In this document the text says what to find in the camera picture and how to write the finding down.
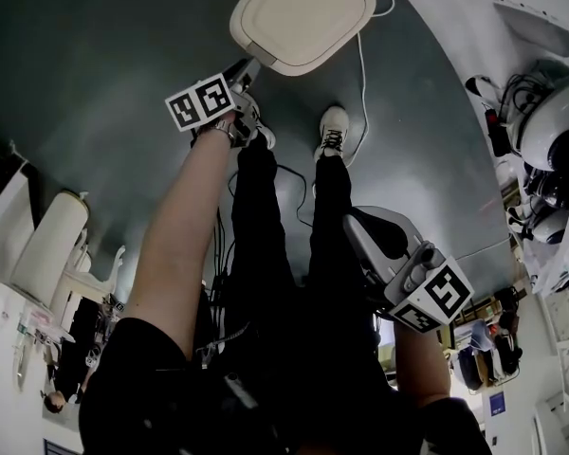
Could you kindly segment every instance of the floor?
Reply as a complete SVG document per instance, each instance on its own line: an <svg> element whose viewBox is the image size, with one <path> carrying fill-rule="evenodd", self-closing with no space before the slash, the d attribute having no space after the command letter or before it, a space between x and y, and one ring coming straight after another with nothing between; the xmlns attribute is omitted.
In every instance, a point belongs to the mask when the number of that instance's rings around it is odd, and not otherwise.
<svg viewBox="0 0 569 455"><path fill-rule="evenodd" d="M58 183L90 192L93 271L107 275L110 255L127 246L122 299L152 212L190 148L164 99L245 55L229 36L237 1L0 0L0 140L13 139ZM445 254L471 255L460 265L475 298L509 285L513 260L495 174L446 55L406 0L373 20L362 38L371 134L350 168L354 204L407 214ZM358 142L360 88L356 41L310 74L286 78L264 70L253 86L277 135L278 161L308 185L326 107L348 110L350 147ZM285 171L276 180L288 257L300 279L310 234L295 217L303 183ZM304 220L311 222L313 206L308 188ZM230 207L224 190L227 218ZM229 244L229 219L226 228ZM209 258L209 281L211 265Z"/></svg>

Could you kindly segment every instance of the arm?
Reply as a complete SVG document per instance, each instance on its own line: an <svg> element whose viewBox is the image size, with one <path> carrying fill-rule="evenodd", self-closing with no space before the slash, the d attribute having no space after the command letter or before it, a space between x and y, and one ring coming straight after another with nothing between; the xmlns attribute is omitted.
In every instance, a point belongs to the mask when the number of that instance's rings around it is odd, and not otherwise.
<svg viewBox="0 0 569 455"><path fill-rule="evenodd" d="M91 378L94 372L95 368L88 370L88 372L86 373L86 377L84 378L84 381L80 386L80 391L86 392L86 387L88 386L88 380Z"/></svg>
<svg viewBox="0 0 569 455"><path fill-rule="evenodd" d="M229 150L221 131L205 132L196 141L145 234L125 312L155 325L188 359Z"/></svg>
<svg viewBox="0 0 569 455"><path fill-rule="evenodd" d="M447 360L435 332L418 334L395 322L396 378L419 408L450 396Z"/></svg>

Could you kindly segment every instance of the white sneaker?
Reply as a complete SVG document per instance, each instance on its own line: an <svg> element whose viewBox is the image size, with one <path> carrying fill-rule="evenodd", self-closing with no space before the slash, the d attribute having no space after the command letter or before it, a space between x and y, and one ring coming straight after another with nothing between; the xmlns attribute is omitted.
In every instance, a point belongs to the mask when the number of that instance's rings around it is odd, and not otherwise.
<svg viewBox="0 0 569 455"><path fill-rule="evenodd" d="M251 132L250 139L255 139L257 134L261 133L266 137L267 149L272 150L274 145L276 145L276 136L274 135L274 132L272 132L266 124L262 122L257 101L249 93L244 93L242 96L250 101L250 108L253 114L253 119L255 120L255 129Z"/></svg>
<svg viewBox="0 0 569 455"><path fill-rule="evenodd" d="M350 119L346 111L339 106L331 106L321 119L321 145L314 153L314 160L324 156L343 156L343 143L348 137Z"/></svg>

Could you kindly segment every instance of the black cable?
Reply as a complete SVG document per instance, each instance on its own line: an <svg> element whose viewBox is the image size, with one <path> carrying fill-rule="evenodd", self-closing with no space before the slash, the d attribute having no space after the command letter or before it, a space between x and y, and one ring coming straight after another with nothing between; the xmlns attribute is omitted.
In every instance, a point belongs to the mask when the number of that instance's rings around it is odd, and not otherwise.
<svg viewBox="0 0 569 455"><path fill-rule="evenodd" d="M538 213L533 209L533 204L531 204L531 197L529 197L529 208L531 209L531 213L537 217Z"/></svg>
<svg viewBox="0 0 569 455"><path fill-rule="evenodd" d="M527 95L531 95L535 98L535 90L533 88L530 87L517 87L514 90L514 93L512 94L512 103L514 104L514 107L520 111L521 113L523 113L524 115L526 115L526 107L529 104L536 104L537 101L529 101L527 98L525 98L525 103L524 103L524 108L522 108L521 106L519 106L519 104L516 102L516 97L519 93L526 93Z"/></svg>
<svg viewBox="0 0 569 455"><path fill-rule="evenodd" d="M217 265L217 229L215 226L213 226L212 228L212 249L213 249L212 266L215 272L217 272L219 266Z"/></svg>
<svg viewBox="0 0 569 455"><path fill-rule="evenodd" d="M228 271L228 265L229 265L229 254L231 253L232 249L234 248L234 245L236 244L236 240L231 242L231 245L229 245L228 248L228 254L226 255L226 271Z"/></svg>
<svg viewBox="0 0 569 455"><path fill-rule="evenodd" d="M312 228L312 225L310 223L305 222L301 217L300 217L300 210L302 209L303 205L305 204L305 197L307 196L307 180L305 180L305 177L303 175L301 175L299 172L294 171L293 169L291 169L290 167L286 167L286 165L281 165L280 163L277 164L277 167L279 169L283 169L289 173L292 173L293 175L297 175L303 182L303 199L302 202L300 203L300 205L297 207L296 211L295 211L295 215L297 216L297 220L302 223L305 224L306 226L308 226L309 228ZM238 171L236 171L232 177L229 178L228 180L228 191L229 194L234 197L234 191L231 189L231 182L232 180L234 180L234 177L236 177L236 175L238 175Z"/></svg>
<svg viewBox="0 0 569 455"><path fill-rule="evenodd" d="M297 216L297 220L300 223L305 224L306 226L308 226L309 228L312 228L312 225L309 223L306 223L301 217L300 217L300 209L303 207L303 204L305 204L305 197L307 195L307 181L305 180L305 177L303 175L301 175L299 172L294 171L293 169L286 167L286 165L280 165L278 164L278 167L280 167L281 169L292 173L293 175L297 175L302 181L303 181L303 200L300 203L300 205L297 207L297 210L295 211L295 215Z"/></svg>
<svg viewBox="0 0 569 455"><path fill-rule="evenodd" d="M219 265L219 271L224 270L224 252L226 249L226 229L224 228L224 222L221 219L221 210L217 208L217 227L219 231L219 254L217 264Z"/></svg>
<svg viewBox="0 0 569 455"><path fill-rule="evenodd" d="M533 76L529 76L527 74L513 74L506 83L504 94L502 95L500 112L498 113L498 117L500 118L500 120L502 120L502 112L504 111L504 106L506 104L506 98L508 96L508 93L510 92L513 86L519 85L522 82L526 83L528 86L531 86L530 92L534 95L541 95L543 97L544 95L549 94L550 89L543 82L540 82Z"/></svg>

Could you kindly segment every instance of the white lid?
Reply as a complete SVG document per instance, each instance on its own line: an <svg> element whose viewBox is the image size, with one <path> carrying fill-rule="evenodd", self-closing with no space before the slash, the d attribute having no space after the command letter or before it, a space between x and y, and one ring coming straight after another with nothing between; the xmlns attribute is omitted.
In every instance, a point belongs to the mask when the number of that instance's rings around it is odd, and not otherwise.
<svg viewBox="0 0 569 455"><path fill-rule="evenodd" d="M263 64L296 76L354 37L375 6L376 0L241 0L230 31Z"/></svg>

